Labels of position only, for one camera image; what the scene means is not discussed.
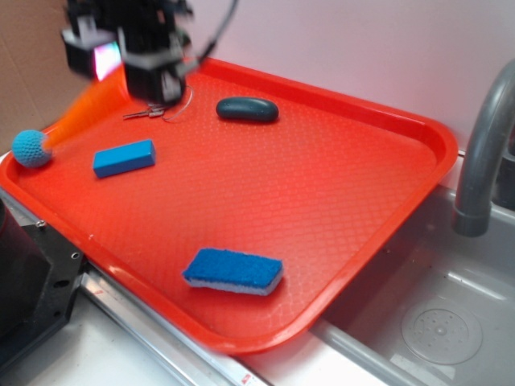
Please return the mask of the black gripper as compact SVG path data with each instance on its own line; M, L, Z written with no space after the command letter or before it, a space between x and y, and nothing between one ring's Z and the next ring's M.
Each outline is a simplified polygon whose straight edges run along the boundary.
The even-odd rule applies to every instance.
M121 65L117 42L124 39L132 52L122 55L129 94L153 104L176 105L186 88L184 55L154 52L171 46L175 17L192 14L185 1L68 1L70 28L61 31L68 67L91 80L103 80Z

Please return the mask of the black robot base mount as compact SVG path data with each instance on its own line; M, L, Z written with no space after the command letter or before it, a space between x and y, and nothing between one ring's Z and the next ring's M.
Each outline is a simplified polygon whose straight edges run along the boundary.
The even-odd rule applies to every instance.
M1 372L65 326L84 254L51 225L21 225L1 203Z

